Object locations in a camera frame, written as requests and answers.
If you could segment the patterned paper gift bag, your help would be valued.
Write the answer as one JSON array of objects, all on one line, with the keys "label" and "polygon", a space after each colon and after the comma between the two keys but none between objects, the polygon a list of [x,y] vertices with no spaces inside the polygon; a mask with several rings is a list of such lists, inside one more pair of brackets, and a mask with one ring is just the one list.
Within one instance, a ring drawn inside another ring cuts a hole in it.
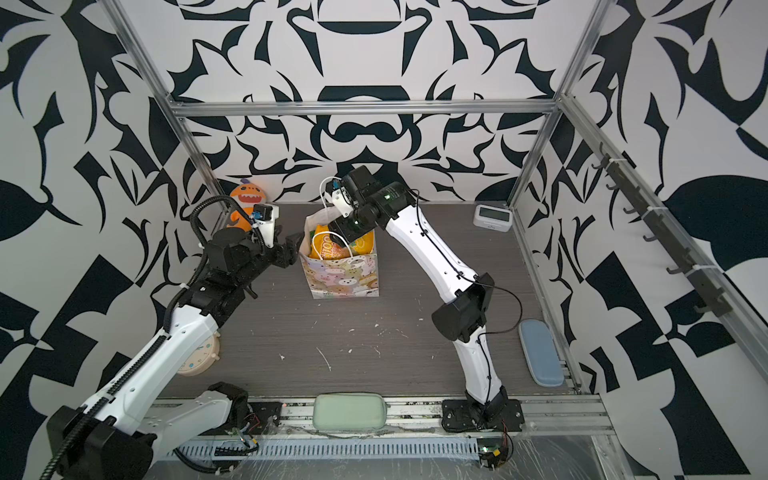
[{"label": "patterned paper gift bag", "polygon": [[299,256],[314,299],[379,296],[379,269],[376,251],[340,260],[318,260],[309,256],[310,233],[319,225],[327,225],[340,217],[335,207],[327,206],[308,216],[304,223],[304,239]]}]

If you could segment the yellow snack packet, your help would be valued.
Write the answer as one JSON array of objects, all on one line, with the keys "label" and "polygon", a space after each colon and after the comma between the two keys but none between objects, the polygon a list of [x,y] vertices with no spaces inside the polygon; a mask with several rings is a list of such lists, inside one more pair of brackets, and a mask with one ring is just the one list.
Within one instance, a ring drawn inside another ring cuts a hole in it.
[{"label": "yellow snack packet", "polygon": [[309,256],[318,260],[340,260],[371,254],[374,246],[373,232],[348,242],[339,234],[330,231],[327,225],[319,225],[310,233]]}]

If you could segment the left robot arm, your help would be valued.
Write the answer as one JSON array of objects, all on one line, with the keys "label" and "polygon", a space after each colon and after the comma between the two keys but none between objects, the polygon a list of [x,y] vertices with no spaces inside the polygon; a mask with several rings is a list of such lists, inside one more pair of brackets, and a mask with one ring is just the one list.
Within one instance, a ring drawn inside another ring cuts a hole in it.
[{"label": "left robot arm", "polygon": [[50,479],[142,479],[161,457],[205,431],[232,424],[247,412],[247,394],[220,383],[158,420],[145,418],[189,358],[214,338],[269,267],[298,257],[301,233],[278,237],[279,208],[256,204],[246,212],[230,196],[202,201],[190,215],[203,249],[192,278],[180,287],[154,337],[80,407],[60,408],[48,421],[53,455],[41,476]]}]

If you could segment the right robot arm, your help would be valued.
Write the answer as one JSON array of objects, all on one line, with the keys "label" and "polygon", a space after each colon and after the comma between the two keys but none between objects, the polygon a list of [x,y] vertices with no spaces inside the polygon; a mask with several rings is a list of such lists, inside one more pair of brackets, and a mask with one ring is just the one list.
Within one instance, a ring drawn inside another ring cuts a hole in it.
[{"label": "right robot arm", "polygon": [[340,215],[328,224],[336,243],[345,244],[379,227],[397,240],[435,286],[443,304],[433,312],[439,333],[453,343],[465,378],[468,415],[479,429],[502,420],[508,394],[493,365],[487,310],[499,287],[477,274],[448,247],[426,219],[421,196],[398,182],[332,177],[319,187],[321,202]]}]

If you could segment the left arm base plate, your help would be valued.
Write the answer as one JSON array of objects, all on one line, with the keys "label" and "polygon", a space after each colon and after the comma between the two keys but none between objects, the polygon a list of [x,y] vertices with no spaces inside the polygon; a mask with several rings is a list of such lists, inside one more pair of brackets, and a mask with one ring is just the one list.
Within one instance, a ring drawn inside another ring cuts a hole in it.
[{"label": "left arm base plate", "polygon": [[242,403],[235,413],[234,427],[243,435],[262,435],[281,424],[284,404],[279,401]]}]

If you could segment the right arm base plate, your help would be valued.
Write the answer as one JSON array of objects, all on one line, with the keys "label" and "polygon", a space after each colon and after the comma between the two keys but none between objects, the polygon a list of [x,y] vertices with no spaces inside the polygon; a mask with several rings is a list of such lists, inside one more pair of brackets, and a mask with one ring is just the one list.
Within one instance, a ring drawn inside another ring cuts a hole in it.
[{"label": "right arm base plate", "polygon": [[524,424],[521,403],[516,399],[501,399],[488,407],[466,399],[441,402],[441,427],[449,433],[521,432]]}]

